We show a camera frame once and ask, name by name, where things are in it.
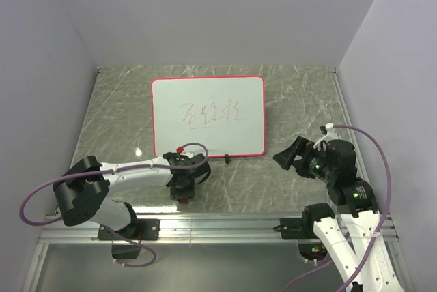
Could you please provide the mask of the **red framed whiteboard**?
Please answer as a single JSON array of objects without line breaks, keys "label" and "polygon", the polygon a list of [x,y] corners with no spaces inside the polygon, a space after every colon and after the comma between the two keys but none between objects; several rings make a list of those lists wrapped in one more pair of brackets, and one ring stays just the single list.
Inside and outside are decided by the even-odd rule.
[{"label": "red framed whiteboard", "polygon": [[266,152],[266,88],[259,76],[156,78],[151,83],[154,153],[187,143],[212,158]]}]

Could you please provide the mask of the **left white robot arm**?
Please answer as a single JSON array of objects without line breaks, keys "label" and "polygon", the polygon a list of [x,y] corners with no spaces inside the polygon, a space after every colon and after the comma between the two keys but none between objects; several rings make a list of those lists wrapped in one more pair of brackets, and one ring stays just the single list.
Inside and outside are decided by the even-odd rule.
[{"label": "left white robot arm", "polygon": [[53,184],[53,192],[67,227],[90,221],[130,239],[139,233],[141,224],[132,205],[115,201],[114,194],[135,188],[166,187],[170,199],[187,203],[194,198],[195,186],[210,174],[203,154],[167,152],[151,160],[125,164],[98,162],[95,156],[88,156],[66,173],[70,179]]}]

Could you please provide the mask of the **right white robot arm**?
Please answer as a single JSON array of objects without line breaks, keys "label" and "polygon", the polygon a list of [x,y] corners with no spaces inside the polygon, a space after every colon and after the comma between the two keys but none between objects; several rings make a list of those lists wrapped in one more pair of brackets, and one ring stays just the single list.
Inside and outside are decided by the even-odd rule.
[{"label": "right white robot arm", "polygon": [[383,216],[368,182],[358,176],[353,144],[301,136],[274,161],[285,170],[326,184],[335,207],[308,205],[302,212],[305,235],[325,246],[343,280],[340,291],[402,291],[380,231]]}]

